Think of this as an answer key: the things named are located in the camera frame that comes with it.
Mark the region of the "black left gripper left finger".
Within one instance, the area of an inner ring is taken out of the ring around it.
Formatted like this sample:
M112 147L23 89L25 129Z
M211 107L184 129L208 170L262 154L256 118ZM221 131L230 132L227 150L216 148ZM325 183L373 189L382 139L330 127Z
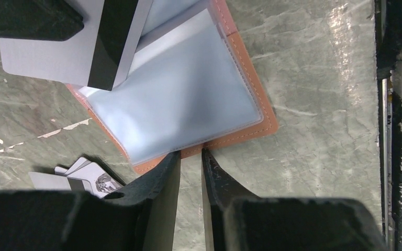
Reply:
M0 190L0 250L171 250L180 152L119 190Z

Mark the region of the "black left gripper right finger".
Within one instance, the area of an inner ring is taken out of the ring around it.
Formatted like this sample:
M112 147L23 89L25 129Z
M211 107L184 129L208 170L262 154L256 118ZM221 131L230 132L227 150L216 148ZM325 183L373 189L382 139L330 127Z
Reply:
M263 198L202 150L207 250L386 250L369 210L349 198Z

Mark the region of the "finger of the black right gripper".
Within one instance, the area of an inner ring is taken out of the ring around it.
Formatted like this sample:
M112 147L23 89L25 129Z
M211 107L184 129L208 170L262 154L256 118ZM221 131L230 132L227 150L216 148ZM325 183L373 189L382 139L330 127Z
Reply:
M66 41L83 28L66 1L0 1L0 38Z

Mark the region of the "silver magnetic stripe card stack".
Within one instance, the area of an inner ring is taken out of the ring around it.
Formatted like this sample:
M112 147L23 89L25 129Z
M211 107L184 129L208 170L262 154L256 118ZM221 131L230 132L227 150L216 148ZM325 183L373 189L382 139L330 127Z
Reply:
M57 166L53 174L29 172L35 189L87 191L103 198L124 185L98 163L80 157L70 168Z

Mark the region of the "brown leather card holder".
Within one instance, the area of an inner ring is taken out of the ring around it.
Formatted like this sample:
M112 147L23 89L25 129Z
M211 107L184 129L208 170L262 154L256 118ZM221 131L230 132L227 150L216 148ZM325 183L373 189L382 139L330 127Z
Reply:
M159 1L127 79L111 91L68 85L133 169L260 138L275 113L225 1Z

